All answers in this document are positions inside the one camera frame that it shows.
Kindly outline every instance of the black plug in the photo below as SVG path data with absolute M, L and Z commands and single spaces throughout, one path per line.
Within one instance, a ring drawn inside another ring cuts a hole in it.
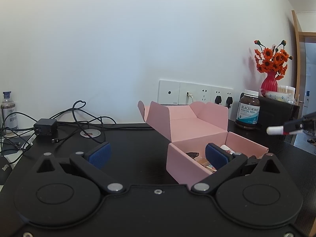
M 216 98 L 215 98 L 215 103 L 216 103 L 216 104 L 222 103 L 222 97 L 221 97 L 220 95 L 216 96 Z
M 60 142 L 60 139 L 58 138 L 52 139 L 52 143 L 58 143 L 58 142 Z
M 233 103 L 233 97 L 227 97 L 226 106 L 230 108 L 230 105 Z

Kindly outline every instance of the box lid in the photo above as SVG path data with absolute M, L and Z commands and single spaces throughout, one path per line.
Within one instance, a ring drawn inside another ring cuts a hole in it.
M 211 102 L 144 106 L 139 101 L 138 108 L 144 121 L 172 142 L 227 132 L 228 108 Z

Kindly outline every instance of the thinkpad logo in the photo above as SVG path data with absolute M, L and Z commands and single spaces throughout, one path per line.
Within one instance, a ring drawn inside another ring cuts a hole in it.
M 4 167 L 2 168 L 3 171 L 5 171 L 9 167 L 8 164 L 5 164 Z

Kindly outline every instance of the door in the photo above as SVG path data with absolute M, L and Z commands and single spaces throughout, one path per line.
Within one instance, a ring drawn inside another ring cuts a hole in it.
M 296 77 L 296 91 L 295 99 L 300 106 L 299 118 L 302 116 L 302 109 L 304 105 L 305 97 L 305 83 L 306 83 L 306 50 L 305 50 L 305 37 L 298 22 L 297 15 L 295 11 L 292 11 L 295 37 L 296 37 L 296 47 L 297 47 L 297 77 Z

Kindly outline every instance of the blue foam pad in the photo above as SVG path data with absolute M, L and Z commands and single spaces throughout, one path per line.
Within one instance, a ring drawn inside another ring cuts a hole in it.
M 227 156 L 229 153 L 214 145 L 213 143 L 212 145 L 209 143 L 205 147 L 205 157 L 208 162 L 211 163 L 212 166 L 216 168 L 216 170 L 218 170 L 229 162 L 229 158 Z
M 108 142 L 104 142 L 93 150 L 87 152 L 84 155 L 84 158 L 96 168 L 101 169 L 111 158 L 111 153 L 111 145 Z

